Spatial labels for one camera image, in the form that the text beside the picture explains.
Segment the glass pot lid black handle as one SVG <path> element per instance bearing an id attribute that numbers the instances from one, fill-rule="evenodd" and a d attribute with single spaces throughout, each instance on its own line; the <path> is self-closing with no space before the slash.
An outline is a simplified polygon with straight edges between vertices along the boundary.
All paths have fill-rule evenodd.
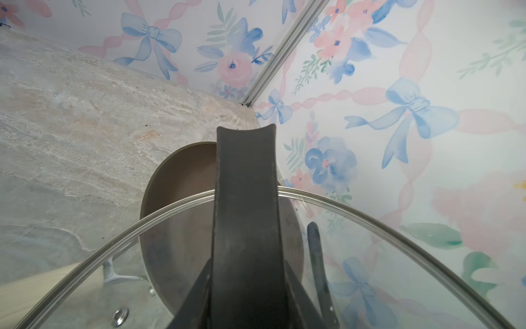
<path id="1" fill-rule="evenodd" d="M 98 267 L 166 219 L 212 202 L 211 255 L 165 328 L 326 328 L 307 226 L 319 227 L 340 328 L 511 328 L 439 260 L 378 220 L 279 184 L 275 126 L 219 127 L 215 187 L 141 219 L 81 262 L 14 328 L 43 323 Z"/>

